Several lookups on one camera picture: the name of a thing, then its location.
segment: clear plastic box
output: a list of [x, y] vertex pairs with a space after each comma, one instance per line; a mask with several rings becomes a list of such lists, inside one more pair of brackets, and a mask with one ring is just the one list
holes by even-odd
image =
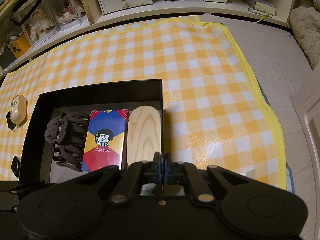
[[[16, 11], [16, 18], [21, 21], [39, 0], [28, 0]], [[21, 25], [21, 28], [30, 43], [31, 47], [36, 47], [50, 38], [58, 31], [50, 9], [45, 0], [35, 8], [30, 17]]]
[[64, 32], [81, 24], [82, 12], [84, 11], [76, 0], [46, 0], [57, 21], [60, 32]]

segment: yellow checkered tablecloth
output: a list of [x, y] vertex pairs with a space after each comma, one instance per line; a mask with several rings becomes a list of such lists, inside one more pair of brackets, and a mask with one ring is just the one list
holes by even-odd
[[10, 131], [5, 115], [17, 94], [38, 95], [101, 82], [162, 79], [164, 144], [174, 161], [216, 164], [285, 188], [284, 140], [251, 67], [228, 28], [198, 17], [118, 26], [62, 44], [10, 73], [0, 89], [0, 179], [15, 179], [28, 121]]

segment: cartoon character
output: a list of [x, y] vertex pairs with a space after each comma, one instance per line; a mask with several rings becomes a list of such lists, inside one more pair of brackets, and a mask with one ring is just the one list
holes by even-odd
[[20, 52], [20, 49], [18, 49], [18, 47], [15, 47], [13, 45], [12, 45], [12, 50], [13, 50], [14, 53]]
[[108, 142], [113, 139], [113, 132], [110, 129], [97, 131], [94, 141], [101, 147], [109, 146]]

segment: black strap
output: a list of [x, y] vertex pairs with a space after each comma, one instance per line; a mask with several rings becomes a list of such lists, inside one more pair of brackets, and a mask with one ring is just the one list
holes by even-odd
[[12, 14], [10, 15], [10, 20], [13, 21], [14, 25], [16, 26], [21, 26], [22, 24], [25, 23], [25, 21], [31, 16], [31, 14], [33, 14], [33, 12], [36, 10], [36, 8], [40, 5], [40, 3], [42, 2], [42, 0], [37, 0], [37, 2], [35, 3], [35, 5], [31, 8], [31, 10], [26, 14], [26, 16], [20, 21], [17, 22], [12, 18], [12, 15], [23, 5], [25, 4], [27, 1], [29, 0], [20, 0], [19, 3], [12, 9]]

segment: bed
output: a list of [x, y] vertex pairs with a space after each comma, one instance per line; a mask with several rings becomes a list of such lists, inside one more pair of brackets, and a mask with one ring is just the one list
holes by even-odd
[[318, 239], [316, 187], [310, 152], [292, 96], [312, 73], [310, 64], [294, 37], [284, 30], [252, 22], [200, 15], [202, 22], [227, 26], [252, 67], [270, 106], [281, 124], [286, 161], [292, 170], [295, 194], [308, 207], [308, 220], [301, 237]]

